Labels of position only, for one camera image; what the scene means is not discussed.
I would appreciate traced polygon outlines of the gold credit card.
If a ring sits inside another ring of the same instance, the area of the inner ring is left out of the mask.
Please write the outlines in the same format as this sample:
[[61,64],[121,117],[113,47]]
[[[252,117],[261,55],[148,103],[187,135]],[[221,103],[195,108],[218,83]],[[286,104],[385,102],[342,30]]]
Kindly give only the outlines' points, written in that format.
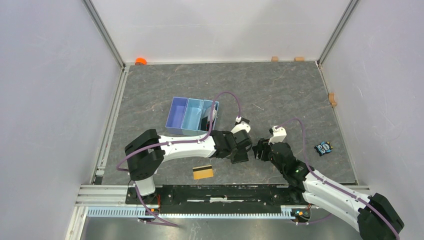
[[193,179],[194,180],[212,178],[214,176],[214,171],[213,171],[213,168],[210,164],[204,165],[204,166],[193,167],[192,173],[193,173]]

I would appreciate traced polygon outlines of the black card holder wallet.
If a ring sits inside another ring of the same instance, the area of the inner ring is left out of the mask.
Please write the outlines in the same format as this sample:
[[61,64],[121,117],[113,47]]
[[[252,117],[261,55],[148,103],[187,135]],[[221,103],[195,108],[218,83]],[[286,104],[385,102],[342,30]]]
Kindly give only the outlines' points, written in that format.
[[238,149],[231,155],[230,161],[232,164],[247,162],[249,160],[248,153],[244,149]]

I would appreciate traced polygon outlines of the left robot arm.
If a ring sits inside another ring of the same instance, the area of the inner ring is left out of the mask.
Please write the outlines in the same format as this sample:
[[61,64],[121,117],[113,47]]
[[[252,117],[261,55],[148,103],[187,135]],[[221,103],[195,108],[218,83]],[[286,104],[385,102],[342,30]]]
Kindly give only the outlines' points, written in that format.
[[212,130],[197,136],[158,135],[148,129],[125,148],[125,161],[130,179],[135,182],[138,197],[145,204],[157,198],[154,174],[159,166],[170,160],[200,157],[229,159],[231,163],[248,160],[253,143],[248,130],[236,132]]

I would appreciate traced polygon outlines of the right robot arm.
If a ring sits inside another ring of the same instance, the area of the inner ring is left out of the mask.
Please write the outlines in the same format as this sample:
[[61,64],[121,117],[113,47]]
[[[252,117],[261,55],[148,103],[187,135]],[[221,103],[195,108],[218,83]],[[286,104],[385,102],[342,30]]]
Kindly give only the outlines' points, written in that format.
[[287,181],[289,199],[307,202],[338,217],[363,240],[398,240],[405,224],[389,200],[341,185],[297,159],[288,143],[261,138],[253,148],[255,158],[271,162]]

